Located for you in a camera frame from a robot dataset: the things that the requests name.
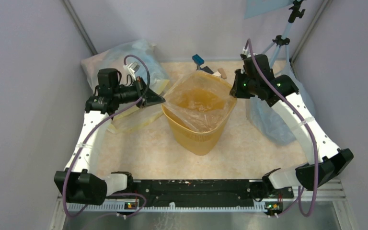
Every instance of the blue object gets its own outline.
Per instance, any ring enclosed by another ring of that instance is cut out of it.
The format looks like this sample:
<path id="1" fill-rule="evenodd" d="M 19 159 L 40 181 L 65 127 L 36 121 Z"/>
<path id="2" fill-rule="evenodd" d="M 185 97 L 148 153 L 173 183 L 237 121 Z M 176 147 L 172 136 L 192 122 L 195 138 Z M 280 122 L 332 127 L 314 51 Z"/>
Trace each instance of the blue object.
<path id="1" fill-rule="evenodd" d="M 290 65 L 286 66 L 279 74 L 288 75 L 299 89 L 302 100 L 309 112 L 315 116 L 314 102 L 305 91 L 301 82 L 299 82 L 294 73 L 290 69 Z M 287 145 L 296 140 L 296 137 L 286 125 L 284 120 L 265 101 L 257 97 L 250 98 L 247 112 L 247 118 L 254 126 L 257 127 L 266 137 L 278 145 Z"/>
<path id="2" fill-rule="evenodd" d="M 293 4 L 293 0 L 247 0 L 245 19 Z"/>
<path id="3" fill-rule="evenodd" d="M 204 60 L 198 54 L 195 54 L 193 56 L 193 61 L 197 64 L 197 66 L 201 66 L 205 63 Z"/>

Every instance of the plastic bag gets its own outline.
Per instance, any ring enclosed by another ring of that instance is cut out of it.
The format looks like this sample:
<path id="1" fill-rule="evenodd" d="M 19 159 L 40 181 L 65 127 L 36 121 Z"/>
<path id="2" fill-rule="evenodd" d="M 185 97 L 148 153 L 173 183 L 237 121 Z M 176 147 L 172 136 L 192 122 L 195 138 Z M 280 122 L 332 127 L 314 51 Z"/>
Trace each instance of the plastic bag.
<path id="1" fill-rule="evenodd" d="M 87 80 L 92 89 L 92 92 L 94 92 L 95 87 L 98 85 L 97 74 L 100 69 L 114 68 L 119 70 L 123 76 L 121 83 L 126 84 L 127 81 L 125 76 L 128 74 L 128 72 L 123 69 L 123 59 L 128 54 L 138 56 L 149 68 L 150 88 L 156 82 L 156 80 L 168 80 L 169 76 L 153 55 L 153 48 L 154 46 L 149 44 L 146 40 L 142 39 L 135 42 L 129 42 L 115 46 L 105 52 L 82 60 L 81 65 L 87 75 Z M 134 61 L 138 62 L 133 57 L 128 57 L 127 59 L 128 63 Z M 141 76 L 147 84 L 146 70 L 143 66 L 139 68 L 135 75 Z"/>
<path id="2" fill-rule="evenodd" d="M 156 93 L 160 94 L 163 92 L 166 87 L 169 85 L 169 76 L 166 71 L 161 67 L 159 62 L 153 55 L 154 46 L 149 44 L 146 40 L 137 40 L 135 42 L 125 43 L 122 45 L 115 46 L 105 52 L 102 52 L 93 57 L 84 59 L 81 61 L 82 69 L 87 75 L 88 83 L 92 89 L 92 92 L 95 91 L 95 87 L 98 85 L 98 71 L 104 68 L 114 68 L 119 70 L 122 73 L 121 84 L 127 83 L 126 75 L 128 74 L 123 68 L 123 59 L 128 54 L 133 54 L 138 56 L 143 60 L 146 66 L 149 68 L 150 73 L 150 88 Z M 128 57 L 127 63 L 138 62 L 133 57 Z M 141 76 L 142 79 L 147 83 L 147 75 L 146 70 L 143 66 L 139 68 L 136 72 L 136 76 Z M 129 104 L 121 104 L 119 106 L 119 110 L 126 108 Z M 132 131 L 137 130 L 162 115 L 162 110 L 158 106 L 158 109 L 155 108 L 144 108 L 140 109 L 136 106 L 128 109 L 127 111 L 119 114 L 114 117 L 112 124 L 116 126 L 110 126 L 109 131 L 116 133 L 122 131 Z M 136 119 L 127 119 L 126 116 L 131 113 L 136 113 Z"/>
<path id="3" fill-rule="evenodd" d="M 174 114 L 171 118 L 195 132 L 217 128 L 236 103 L 220 81 L 204 71 L 179 79 L 164 96 L 165 108 Z"/>
<path id="4" fill-rule="evenodd" d="M 308 95 L 307 91 L 305 91 L 301 82 L 296 79 L 290 66 L 286 66 L 276 75 L 280 76 L 282 74 L 288 75 L 293 80 L 299 89 L 299 93 L 301 94 L 306 107 L 310 113 L 315 116 L 314 102 Z M 249 102 L 246 103 L 246 116 L 252 124 L 254 124 L 266 137 L 276 144 L 287 145 L 296 140 L 296 137 L 280 115 L 270 108 L 265 101 L 262 101 L 257 97 L 250 98 Z"/>

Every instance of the small wooden block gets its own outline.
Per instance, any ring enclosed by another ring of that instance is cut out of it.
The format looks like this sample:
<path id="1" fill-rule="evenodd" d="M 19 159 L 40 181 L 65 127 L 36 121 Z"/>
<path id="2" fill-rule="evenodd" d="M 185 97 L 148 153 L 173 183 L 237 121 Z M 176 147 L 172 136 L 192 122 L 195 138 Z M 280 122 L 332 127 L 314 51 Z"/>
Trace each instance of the small wooden block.
<path id="1" fill-rule="evenodd" d="M 218 72 L 221 74 L 221 77 L 223 78 L 223 79 L 226 79 L 227 77 L 226 77 L 226 73 L 225 73 L 225 71 L 223 70 L 223 68 L 219 68 L 218 69 Z"/>

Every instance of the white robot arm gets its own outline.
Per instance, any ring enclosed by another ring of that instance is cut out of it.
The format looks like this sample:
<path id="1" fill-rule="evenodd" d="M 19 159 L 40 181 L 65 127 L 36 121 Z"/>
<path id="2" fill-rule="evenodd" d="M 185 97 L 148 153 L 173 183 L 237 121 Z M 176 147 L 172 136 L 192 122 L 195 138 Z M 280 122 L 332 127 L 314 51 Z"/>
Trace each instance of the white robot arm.
<path id="1" fill-rule="evenodd" d="M 308 162 L 303 165 L 290 167 L 287 169 L 275 169 L 263 176 L 269 192 L 288 186 L 302 185 L 308 190 L 314 188 L 314 148 L 311 136 L 305 124 L 308 124 L 313 136 L 315 137 L 318 152 L 318 186 L 331 180 L 341 173 L 347 164 L 353 159 L 353 154 L 349 149 L 340 149 L 319 126 L 315 118 L 305 106 L 298 87 L 287 75 L 277 78 L 273 75 L 266 55 L 254 55 L 262 74 L 266 77 L 272 87 L 266 84 L 258 73 L 252 57 L 241 55 L 244 61 L 244 69 L 235 71 L 235 82 L 230 94 L 236 98 L 251 98 L 257 96 L 262 101 L 273 108 L 276 113 L 285 121 L 287 126 L 295 135 L 302 146 Z M 302 116 L 303 122 L 298 115 L 280 100 L 278 95 L 272 90 L 275 88 Z"/>
<path id="2" fill-rule="evenodd" d="M 132 67 L 131 64 L 128 68 L 134 74 L 138 65 Z M 64 171 L 57 171 L 54 176 L 54 182 L 63 195 L 65 185 L 67 202 L 100 205 L 107 196 L 127 188 L 131 178 L 128 172 L 115 172 L 103 180 L 97 176 L 98 155 L 105 132 L 111 123 L 110 118 L 116 115 L 119 105 L 123 103 L 135 102 L 136 106 L 143 108 L 165 101 L 149 89 L 140 77 L 131 86 L 120 85 L 118 78 L 121 78 L 121 73 L 116 69 L 99 70 L 99 85 L 85 104 L 84 124 L 78 144 Z"/>

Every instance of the white wall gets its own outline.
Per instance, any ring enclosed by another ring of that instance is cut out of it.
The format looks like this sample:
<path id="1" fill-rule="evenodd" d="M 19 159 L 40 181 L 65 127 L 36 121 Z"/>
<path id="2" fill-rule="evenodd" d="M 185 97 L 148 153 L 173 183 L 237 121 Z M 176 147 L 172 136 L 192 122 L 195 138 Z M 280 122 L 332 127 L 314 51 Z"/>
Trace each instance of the white wall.
<path id="1" fill-rule="evenodd" d="M 342 185 L 361 229 L 368 229 L 368 1 L 334 0 L 295 68 L 317 120 L 354 159 Z"/>
<path id="2" fill-rule="evenodd" d="M 72 153 L 90 53 L 60 0 L 0 0 L 0 229 L 47 229 Z"/>
<path id="3" fill-rule="evenodd" d="M 289 38 L 294 52 L 322 0 L 305 1 Z M 246 0 L 71 0 L 98 52 L 145 38 L 160 60 L 236 59 L 248 37 L 256 52 L 282 34 L 289 7 L 244 19 Z M 285 58 L 284 51 L 280 58 Z"/>

